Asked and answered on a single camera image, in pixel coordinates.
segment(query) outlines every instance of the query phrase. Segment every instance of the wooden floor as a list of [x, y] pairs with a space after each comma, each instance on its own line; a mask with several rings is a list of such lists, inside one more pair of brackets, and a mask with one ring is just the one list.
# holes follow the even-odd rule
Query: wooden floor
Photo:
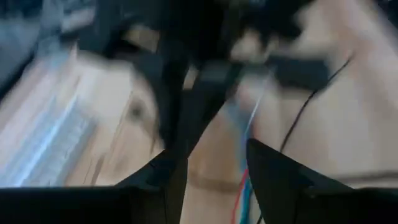
[[[398, 181], [350, 181], [363, 173], [398, 171], [398, 39], [368, 3], [318, 0], [299, 15], [305, 33], [280, 52], [301, 57], [324, 55], [332, 70], [342, 66], [353, 52], [355, 59], [329, 89], [309, 104], [287, 144], [286, 154], [353, 187], [393, 187]], [[246, 50], [243, 54], [256, 53], [260, 52]], [[25, 113], [10, 108], [25, 105], [39, 110], [51, 94], [60, 101], [77, 94], [98, 125], [67, 185], [113, 185], [162, 150], [162, 141], [154, 134], [157, 111], [152, 92], [130, 68], [123, 62], [107, 62], [82, 52], [72, 54], [56, 72], [61, 73], [59, 76], [46, 72], [38, 63], [30, 73], [42, 75], [26, 76], [20, 83], [21, 91], [15, 91], [2, 104], [0, 128], [5, 130], [7, 122], [16, 117], [29, 122]], [[266, 87], [259, 83], [256, 77], [245, 78], [238, 97], [250, 107], [250, 102], [265, 92], [255, 117], [254, 135], [278, 149], [308, 93], [282, 90], [272, 81]], [[22, 100], [26, 93], [40, 101]], [[140, 119], [131, 117], [135, 106], [144, 110]], [[27, 133], [29, 130], [22, 125], [14, 131]], [[17, 139], [4, 134], [0, 134], [0, 144], [17, 146]], [[189, 158], [181, 223], [230, 223], [242, 175], [236, 158], [238, 140], [239, 131], [222, 109]], [[3, 148], [0, 165], [10, 153]], [[255, 222], [259, 209], [255, 199], [252, 204], [251, 219]]]

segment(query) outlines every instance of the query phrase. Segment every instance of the black plastic part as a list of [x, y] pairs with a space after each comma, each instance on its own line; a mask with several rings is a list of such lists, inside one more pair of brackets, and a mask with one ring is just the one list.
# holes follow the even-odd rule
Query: black plastic part
[[330, 78], [329, 68], [322, 59], [271, 55], [266, 65], [274, 71], [275, 78], [283, 87], [321, 90], [327, 86]]
[[396, 220], [397, 189], [351, 189], [263, 143], [247, 144], [249, 176], [265, 223]]

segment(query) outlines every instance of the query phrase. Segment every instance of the light wood surface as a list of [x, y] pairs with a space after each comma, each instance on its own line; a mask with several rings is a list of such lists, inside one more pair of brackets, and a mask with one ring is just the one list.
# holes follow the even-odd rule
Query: light wood surface
[[[327, 55], [332, 70], [340, 67], [352, 52], [356, 54], [336, 82], [310, 103], [286, 148], [291, 158], [332, 177], [398, 170], [398, 139], [394, 136], [398, 131], [396, 40], [375, 12], [364, 0], [318, 0], [300, 16], [306, 25], [303, 36], [283, 49], [304, 57]], [[59, 80], [52, 81], [53, 76], [46, 75], [40, 64], [34, 66], [32, 73], [43, 76], [26, 76], [19, 84], [23, 91], [11, 94], [2, 103], [0, 127], [5, 130], [17, 115], [26, 118], [24, 123], [31, 120], [29, 115], [10, 108], [40, 108], [52, 94], [67, 99], [78, 93], [98, 126], [67, 185], [113, 185], [162, 150], [161, 141], [153, 142], [151, 134], [156, 133], [157, 126], [154, 99], [131, 65], [108, 62], [83, 52], [72, 56], [62, 70], [62, 85], [52, 85]], [[266, 92], [257, 112], [255, 135], [278, 149], [308, 94], [281, 90], [272, 83], [259, 88], [258, 83], [256, 79], [245, 79], [240, 93], [251, 97]], [[26, 93], [33, 91], [37, 92], [33, 94], [37, 99], [24, 100]], [[145, 108], [145, 117], [140, 121], [130, 114], [131, 105], [136, 103]], [[13, 128], [14, 133], [21, 133], [19, 138], [29, 132], [21, 127]], [[214, 182], [210, 187], [203, 182], [238, 184], [241, 173], [234, 148], [236, 138], [235, 127], [221, 110], [189, 158], [181, 223], [230, 222], [236, 189], [220, 190], [214, 188]], [[0, 144], [17, 144], [15, 138], [6, 139]], [[7, 153], [0, 147], [0, 162], [7, 159]], [[349, 184], [392, 187], [396, 181]], [[258, 208], [253, 206], [253, 222], [258, 215]]]

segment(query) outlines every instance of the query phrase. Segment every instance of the black cable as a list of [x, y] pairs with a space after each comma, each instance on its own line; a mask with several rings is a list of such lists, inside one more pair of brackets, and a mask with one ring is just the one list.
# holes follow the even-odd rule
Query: black cable
[[[333, 79], [337, 76], [337, 74], [339, 74], [345, 67], [347, 67], [347, 65], [349, 65], [349, 63], [352, 61], [352, 59], [354, 58], [354, 54], [352, 54], [351, 56], [349, 56], [349, 58], [347, 59], [347, 61], [329, 78], [328, 81], [328, 85], [330, 85], [330, 83], [333, 81]], [[296, 127], [297, 123], [299, 122], [299, 119], [301, 117], [301, 115], [304, 112], [304, 109], [307, 107], [307, 105], [309, 104], [310, 100], [319, 92], [320, 90], [315, 90], [311, 93], [311, 95], [308, 97], [308, 99], [304, 102], [303, 106], [300, 108], [300, 111], [298, 112], [296, 118], [294, 119], [294, 122], [292, 124], [292, 126], [290, 127], [289, 131], [287, 132], [284, 140], [282, 141], [282, 144], [280, 145], [280, 149], [279, 152], [283, 153], [285, 146], [287, 144], [287, 141], [289, 140], [290, 136], [292, 135], [292, 132], [294, 130], [294, 128]], [[260, 215], [257, 224], [260, 224], [262, 219], [262, 216]]]

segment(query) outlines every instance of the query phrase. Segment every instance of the wire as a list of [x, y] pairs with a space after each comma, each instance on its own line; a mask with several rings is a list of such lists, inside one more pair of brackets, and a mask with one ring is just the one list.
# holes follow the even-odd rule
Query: wire
[[239, 192], [238, 192], [238, 196], [236, 197], [236, 200], [235, 200], [234, 209], [232, 210], [231, 224], [235, 224], [236, 211], [238, 209], [239, 199], [241, 197], [241, 193], [243, 191], [243, 186], [244, 186], [244, 183], [245, 183], [245, 180], [247, 179], [247, 177], [248, 177], [248, 170], [245, 169], [243, 172], [242, 180], [239, 184]]
[[[333, 79], [337, 76], [337, 74], [339, 74], [344, 68], [347, 67], [347, 65], [349, 65], [349, 63], [352, 61], [352, 59], [354, 58], [355, 53], [351, 54], [347, 61], [329, 78], [328, 80], [328, 85], [330, 85], [330, 83], [333, 81]], [[320, 90], [315, 90], [311, 93], [311, 95], [307, 98], [307, 100], [305, 101], [305, 103], [303, 104], [303, 106], [300, 108], [300, 111], [298, 112], [296, 118], [294, 119], [294, 122], [292, 124], [292, 126], [290, 127], [289, 131], [287, 132], [284, 140], [282, 141], [282, 144], [280, 145], [280, 149], [279, 152], [283, 153], [284, 149], [286, 147], [287, 141], [289, 140], [290, 136], [293, 133], [294, 128], [296, 127], [297, 123], [299, 122], [299, 119], [301, 118], [301, 115], [303, 114], [305, 108], [308, 106], [310, 100], [319, 92]], [[260, 224], [262, 220], [262, 215], [260, 215], [257, 224]]]

